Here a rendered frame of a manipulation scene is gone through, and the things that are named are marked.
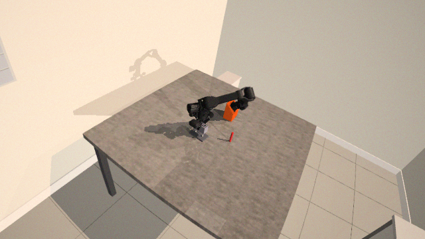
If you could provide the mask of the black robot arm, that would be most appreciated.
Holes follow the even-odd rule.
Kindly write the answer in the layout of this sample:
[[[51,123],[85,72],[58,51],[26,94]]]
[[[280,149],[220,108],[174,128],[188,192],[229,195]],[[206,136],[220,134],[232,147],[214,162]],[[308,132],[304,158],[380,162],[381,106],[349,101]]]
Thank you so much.
[[[244,90],[244,95],[242,91]],[[187,104],[187,111],[190,117],[195,117],[197,119],[198,112],[206,113],[211,111],[213,108],[217,107],[219,104],[238,100],[237,102],[232,102],[230,107],[235,112],[237,109],[245,110],[248,107],[248,102],[254,100],[256,97],[254,95],[253,88],[244,87],[241,90],[237,90],[233,93],[225,94],[223,96],[206,96],[204,98],[198,99],[198,102]]]

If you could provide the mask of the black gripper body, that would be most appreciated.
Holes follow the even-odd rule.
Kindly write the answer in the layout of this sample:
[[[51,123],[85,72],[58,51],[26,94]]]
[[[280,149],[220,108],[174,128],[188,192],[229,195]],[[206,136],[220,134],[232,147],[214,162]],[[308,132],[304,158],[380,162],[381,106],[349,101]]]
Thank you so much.
[[[201,125],[202,121],[205,121],[209,118],[208,116],[210,116],[210,118],[212,118],[214,116],[214,114],[211,111],[208,111],[206,113],[202,113],[202,112],[199,111],[198,116],[197,116],[198,119],[197,120],[192,119],[189,122],[189,125],[192,126],[195,129],[197,129]]]

